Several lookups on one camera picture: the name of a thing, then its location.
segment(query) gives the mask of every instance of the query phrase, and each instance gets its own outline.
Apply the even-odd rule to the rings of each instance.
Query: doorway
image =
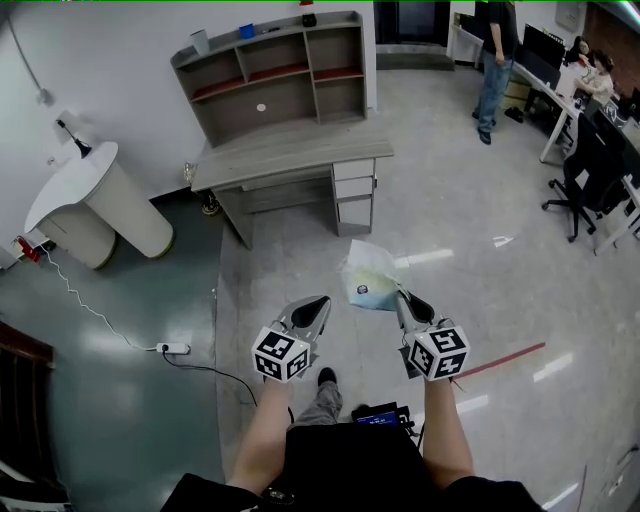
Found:
[[[450,2],[375,2],[376,44],[447,46]]]

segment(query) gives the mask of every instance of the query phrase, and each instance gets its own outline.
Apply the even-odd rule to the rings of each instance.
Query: desk drawer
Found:
[[[337,162],[333,164],[333,174],[336,181],[373,176],[373,158],[351,160],[350,162]]]
[[[340,222],[369,226],[371,224],[371,199],[339,203],[338,214]]]
[[[336,180],[336,197],[364,196],[371,194],[373,178],[355,178],[352,180]]]

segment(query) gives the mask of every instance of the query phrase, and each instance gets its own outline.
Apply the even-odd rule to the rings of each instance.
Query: person sitting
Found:
[[[613,95],[613,80],[611,70],[613,61],[601,50],[593,52],[593,62],[596,72],[589,73],[584,78],[576,78],[576,88],[591,94],[591,99],[601,106],[606,105]]]
[[[564,56],[564,63],[569,65],[574,62],[581,62],[583,66],[586,66],[589,63],[588,53],[589,44],[587,40],[582,36],[577,36],[573,42],[573,47]]]

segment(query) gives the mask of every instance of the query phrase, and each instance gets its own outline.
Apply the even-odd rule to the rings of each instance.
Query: power strip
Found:
[[[188,354],[191,351],[191,347],[186,343],[158,343],[156,345],[156,351],[161,354]]]

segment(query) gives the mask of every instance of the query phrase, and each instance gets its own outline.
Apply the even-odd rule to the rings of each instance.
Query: gray floor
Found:
[[[620,212],[594,237],[583,227],[567,242],[567,213],[540,209],[556,195],[547,182],[561,176],[538,159],[545,135],[500,114],[493,145],[478,140],[470,114],[481,79],[467,68],[378,72],[379,119],[396,155],[378,162],[373,234],[361,238],[391,251],[407,286],[465,329],[469,367],[546,343],[461,382],[478,474],[520,480],[540,503],[567,489],[577,501],[586,465],[581,510],[624,511],[640,489],[637,461],[608,491],[640,425],[640,246],[627,236],[594,256]],[[337,371],[345,417],[363,402],[397,401],[421,414],[421,383],[406,378],[395,315],[347,303],[339,271],[349,245],[335,236],[330,206],[256,215],[242,272],[241,376],[260,387],[250,345],[286,301],[328,294],[320,359],[294,384],[294,414],[311,400],[323,365]],[[253,409],[245,408],[246,424]]]
[[[159,260],[123,240],[97,272],[62,250],[52,257],[131,342],[189,343],[191,355],[176,361],[210,365],[222,218],[204,217],[194,196],[159,209],[177,235]],[[49,264],[0,273],[0,315],[55,349],[51,442],[76,510],[157,511],[185,472],[222,479],[212,372],[179,370],[130,348],[78,306]]]

